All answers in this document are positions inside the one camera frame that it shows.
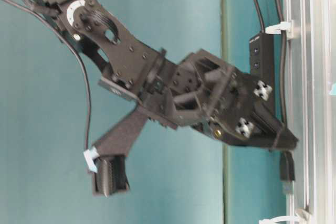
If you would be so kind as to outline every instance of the teal background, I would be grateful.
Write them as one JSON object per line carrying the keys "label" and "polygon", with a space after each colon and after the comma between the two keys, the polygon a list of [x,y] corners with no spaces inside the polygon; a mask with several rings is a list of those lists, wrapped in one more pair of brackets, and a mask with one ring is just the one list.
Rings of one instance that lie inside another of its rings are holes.
{"label": "teal background", "polygon": [[[274,0],[259,0],[259,4],[266,26],[279,23]],[[248,41],[260,32],[253,0],[223,0],[223,20],[223,56],[240,70],[249,72]],[[278,79],[280,36],[275,39],[275,52]],[[254,224],[286,214],[278,152],[228,147],[224,149],[224,169],[226,223]]]}
{"label": "teal background", "polygon": [[[220,0],[99,1],[175,62],[201,47],[221,55]],[[0,11],[0,223],[223,222],[222,144],[191,129],[148,123],[127,160],[132,190],[93,197],[79,66],[35,18],[3,3]],[[97,86],[99,71],[85,63],[94,141],[134,104]]]}

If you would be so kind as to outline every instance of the black robotic arm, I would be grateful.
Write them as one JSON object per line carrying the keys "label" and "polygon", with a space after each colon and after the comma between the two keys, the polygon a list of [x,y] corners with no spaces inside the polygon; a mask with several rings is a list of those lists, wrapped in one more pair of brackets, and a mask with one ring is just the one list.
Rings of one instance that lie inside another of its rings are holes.
{"label": "black robotic arm", "polygon": [[85,151],[96,194],[129,189],[125,158],[148,119],[173,129],[190,126],[229,145],[296,147],[296,137],[268,109],[273,87],[265,80],[205,50],[177,65],[165,58],[165,50],[137,40],[97,0],[33,2],[35,11],[96,64],[101,86],[136,103],[133,112]]}

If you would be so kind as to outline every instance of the black connector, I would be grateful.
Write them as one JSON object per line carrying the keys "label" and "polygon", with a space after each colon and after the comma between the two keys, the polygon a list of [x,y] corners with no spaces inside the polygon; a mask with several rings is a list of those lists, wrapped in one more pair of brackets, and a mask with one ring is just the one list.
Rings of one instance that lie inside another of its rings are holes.
{"label": "black connector", "polygon": [[295,181],[294,159],[289,151],[281,152],[280,179],[287,182]]}
{"label": "black connector", "polygon": [[249,41],[250,73],[273,88],[266,105],[275,114],[274,36],[259,33]]}

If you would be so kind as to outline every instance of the cable clip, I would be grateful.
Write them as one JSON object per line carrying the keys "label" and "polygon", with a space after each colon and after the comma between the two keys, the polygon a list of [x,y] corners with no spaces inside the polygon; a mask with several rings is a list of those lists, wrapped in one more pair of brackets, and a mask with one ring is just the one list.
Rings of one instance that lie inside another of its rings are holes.
{"label": "cable clip", "polygon": [[98,169],[94,163],[94,160],[99,157],[99,153],[97,152],[97,149],[93,147],[92,149],[88,149],[83,152],[84,153],[84,158],[86,160],[86,163],[88,164],[89,170],[97,173]]}
{"label": "cable clip", "polygon": [[278,25],[266,27],[267,34],[281,34],[281,31],[287,32],[287,40],[293,39],[293,21],[281,22]]}
{"label": "cable clip", "polygon": [[310,219],[310,214],[303,209],[298,209],[295,212],[296,216],[280,216],[273,219],[260,220],[259,224],[279,224],[279,222],[288,221],[295,222],[298,224],[308,224]]}

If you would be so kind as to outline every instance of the black cable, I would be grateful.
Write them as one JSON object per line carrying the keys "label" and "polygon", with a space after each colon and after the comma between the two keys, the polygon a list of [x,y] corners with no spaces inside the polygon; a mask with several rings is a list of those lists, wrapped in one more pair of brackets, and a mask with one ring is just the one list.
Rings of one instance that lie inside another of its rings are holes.
{"label": "black cable", "polygon": [[75,48],[51,25],[49,24],[44,18],[39,16],[36,12],[33,12],[29,8],[22,6],[20,4],[17,4],[11,0],[2,0],[24,12],[27,12],[34,17],[36,17],[39,21],[41,21],[45,26],[50,28],[54,34],[70,49],[70,51],[75,55],[79,66],[81,68],[82,74],[84,76],[84,82],[86,87],[86,95],[87,95],[87,106],[88,106],[88,113],[87,113],[87,120],[86,120],[86,130],[85,130],[85,149],[87,150],[89,147],[89,131],[90,131],[90,122],[91,122],[91,92],[90,92],[90,84],[88,80],[88,74],[85,68],[85,65],[82,61],[82,58],[79,56],[79,54],[76,52]]}
{"label": "black cable", "polygon": [[34,3],[33,1],[31,0],[22,0],[26,6],[32,10],[33,12],[36,12],[36,13],[41,13],[43,15],[46,15],[46,16],[50,16],[52,18],[55,18],[57,17],[57,15],[59,14],[59,11],[56,10],[56,9],[52,9],[52,8],[49,8],[47,6],[43,6],[43,5],[39,5],[37,3]]}
{"label": "black cable", "polygon": [[[285,21],[283,18],[281,0],[275,0],[277,13],[280,22]],[[285,125],[287,125],[286,113],[286,97],[285,97],[285,65],[286,65],[286,50],[287,50],[287,34],[286,31],[281,31],[281,57],[280,57],[280,104],[281,116]]]}
{"label": "black cable", "polygon": [[259,22],[260,22],[261,32],[264,33],[265,32],[265,23],[264,23],[264,19],[262,17],[262,14],[261,14],[261,10],[260,10],[258,0],[253,0],[253,2],[256,6],[256,10],[257,10],[257,14],[258,14]]}

